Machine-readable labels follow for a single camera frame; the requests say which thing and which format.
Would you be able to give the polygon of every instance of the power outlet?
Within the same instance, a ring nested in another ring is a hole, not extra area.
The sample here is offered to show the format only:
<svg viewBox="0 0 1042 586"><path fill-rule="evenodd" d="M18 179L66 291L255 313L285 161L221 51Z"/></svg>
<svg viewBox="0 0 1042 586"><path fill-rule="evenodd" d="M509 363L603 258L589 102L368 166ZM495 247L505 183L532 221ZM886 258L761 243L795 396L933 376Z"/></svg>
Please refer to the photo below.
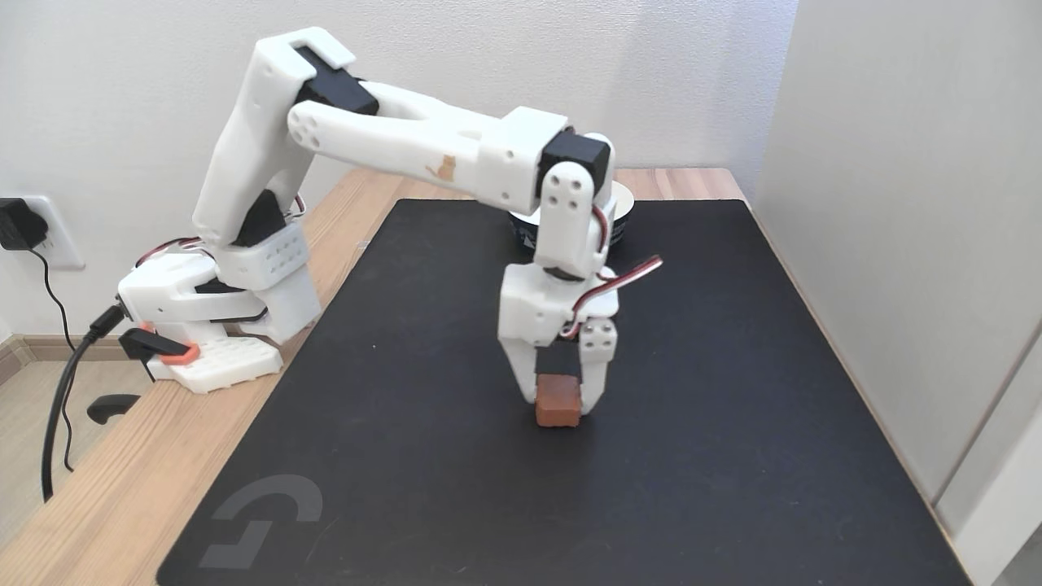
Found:
<svg viewBox="0 0 1042 586"><path fill-rule="evenodd" d="M65 220L58 214L58 209L46 195L10 195L21 197L25 204L47 220L47 240L34 248L50 265L52 270L80 270L84 267L83 260L76 250L76 245L69 235Z"/></svg>

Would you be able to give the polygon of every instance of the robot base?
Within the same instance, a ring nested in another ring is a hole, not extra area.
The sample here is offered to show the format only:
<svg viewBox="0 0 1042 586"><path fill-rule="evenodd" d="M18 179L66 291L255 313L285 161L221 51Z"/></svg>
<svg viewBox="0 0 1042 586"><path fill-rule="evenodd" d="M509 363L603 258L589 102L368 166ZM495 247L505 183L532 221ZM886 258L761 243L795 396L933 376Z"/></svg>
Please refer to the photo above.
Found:
<svg viewBox="0 0 1042 586"><path fill-rule="evenodd" d="M164 364L162 357L148 363L156 379L177 381L196 394L278 372L282 356L256 338L216 338L199 343L199 358L183 365Z"/></svg>

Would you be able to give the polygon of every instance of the wooden desk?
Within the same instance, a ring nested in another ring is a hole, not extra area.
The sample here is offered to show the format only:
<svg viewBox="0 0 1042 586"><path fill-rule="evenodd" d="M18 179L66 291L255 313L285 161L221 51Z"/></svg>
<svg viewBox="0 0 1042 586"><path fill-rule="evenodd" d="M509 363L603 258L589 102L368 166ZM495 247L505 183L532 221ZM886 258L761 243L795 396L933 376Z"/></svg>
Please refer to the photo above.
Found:
<svg viewBox="0 0 1042 586"><path fill-rule="evenodd" d="M638 199L744 199L725 169L627 170L616 178ZM372 171L346 175L304 223L323 307L399 198L465 196ZM306 336L283 346L287 362ZM0 584L154 584L277 382L274 374L202 396L156 383L0 553Z"/></svg>

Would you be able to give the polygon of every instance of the black mouse pad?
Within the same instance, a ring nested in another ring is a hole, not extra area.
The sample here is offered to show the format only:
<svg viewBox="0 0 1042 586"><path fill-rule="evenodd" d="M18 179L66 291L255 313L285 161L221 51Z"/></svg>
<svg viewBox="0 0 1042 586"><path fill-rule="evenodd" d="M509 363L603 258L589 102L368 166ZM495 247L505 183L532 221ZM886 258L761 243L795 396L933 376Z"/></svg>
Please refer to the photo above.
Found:
<svg viewBox="0 0 1042 586"><path fill-rule="evenodd" d="M615 269L666 263L596 410L545 430L496 340L507 215L398 202L159 583L969 584L745 204L626 230Z"/></svg>

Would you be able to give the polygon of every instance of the baseboard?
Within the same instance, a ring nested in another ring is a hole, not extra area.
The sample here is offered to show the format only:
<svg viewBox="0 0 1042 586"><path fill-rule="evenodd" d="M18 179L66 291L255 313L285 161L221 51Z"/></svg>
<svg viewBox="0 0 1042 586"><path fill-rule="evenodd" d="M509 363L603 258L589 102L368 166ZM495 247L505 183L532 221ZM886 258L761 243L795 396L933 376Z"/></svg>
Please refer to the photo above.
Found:
<svg viewBox="0 0 1042 586"><path fill-rule="evenodd" d="M82 336L73 336L72 343L78 345ZM0 385L14 376L27 364L41 361L69 360L69 345L65 336L15 335L0 343ZM85 361L127 360L119 338L108 336L95 342L83 355Z"/></svg>

